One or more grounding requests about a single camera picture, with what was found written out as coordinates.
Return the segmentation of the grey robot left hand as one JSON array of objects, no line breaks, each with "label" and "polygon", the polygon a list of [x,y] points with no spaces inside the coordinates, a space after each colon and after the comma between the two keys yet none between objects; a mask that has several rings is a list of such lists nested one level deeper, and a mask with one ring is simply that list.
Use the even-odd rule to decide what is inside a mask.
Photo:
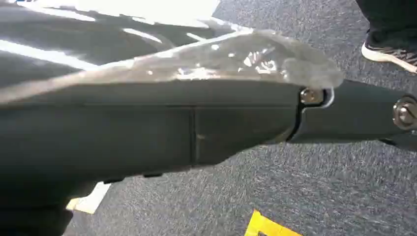
[{"label": "grey robot left hand", "polygon": [[416,150],[417,98],[256,81],[76,85],[0,97],[0,206],[65,206],[97,182],[219,164],[266,144],[379,140]]}]

